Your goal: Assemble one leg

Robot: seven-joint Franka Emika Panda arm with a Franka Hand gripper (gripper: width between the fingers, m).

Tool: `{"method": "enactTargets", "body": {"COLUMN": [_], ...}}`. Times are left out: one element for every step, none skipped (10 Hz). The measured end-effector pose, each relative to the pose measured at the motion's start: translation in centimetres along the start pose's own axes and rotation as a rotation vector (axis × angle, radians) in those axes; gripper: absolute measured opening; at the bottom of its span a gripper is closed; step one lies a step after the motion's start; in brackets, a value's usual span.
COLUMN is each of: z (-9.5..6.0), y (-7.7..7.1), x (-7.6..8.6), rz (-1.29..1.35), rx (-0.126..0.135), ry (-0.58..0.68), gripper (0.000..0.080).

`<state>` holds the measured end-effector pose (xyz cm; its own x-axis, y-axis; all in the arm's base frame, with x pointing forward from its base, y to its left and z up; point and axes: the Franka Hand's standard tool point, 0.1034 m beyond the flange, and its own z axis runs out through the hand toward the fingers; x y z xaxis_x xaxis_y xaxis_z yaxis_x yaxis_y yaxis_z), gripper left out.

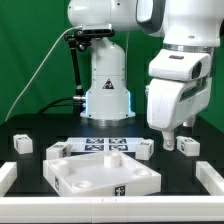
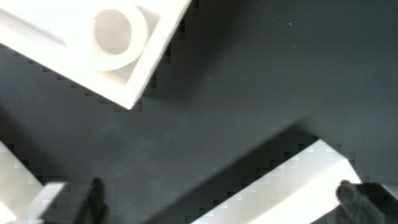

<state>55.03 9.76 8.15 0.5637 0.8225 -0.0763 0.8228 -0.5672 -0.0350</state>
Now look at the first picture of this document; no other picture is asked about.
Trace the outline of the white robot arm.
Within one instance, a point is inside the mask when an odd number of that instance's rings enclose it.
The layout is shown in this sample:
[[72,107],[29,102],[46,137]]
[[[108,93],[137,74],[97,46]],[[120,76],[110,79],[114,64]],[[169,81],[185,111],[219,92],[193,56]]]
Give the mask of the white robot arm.
[[124,81],[125,54],[108,37],[140,29],[163,39],[148,69],[147,122],[163,133],[163,147],[173,150],[174,130],[193,125],[209,104],[224,0],[71,0],[68,19],[77,29],[77,48],[93,49],[92,85],[82,116],[101,125],[134,115]]

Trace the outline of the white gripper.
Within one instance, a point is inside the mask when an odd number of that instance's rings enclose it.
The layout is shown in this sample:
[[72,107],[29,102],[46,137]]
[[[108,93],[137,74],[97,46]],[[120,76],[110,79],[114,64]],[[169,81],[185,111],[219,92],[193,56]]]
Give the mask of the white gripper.
[[152,129],[165,131],[163,148],[174,149],[174,132],[183,124],[192,128],[196,114],[208,106],[212,79],[208,78],[205,85],[198,89],[197,82],[180,82],[154,78],[147,86],[147,122]]

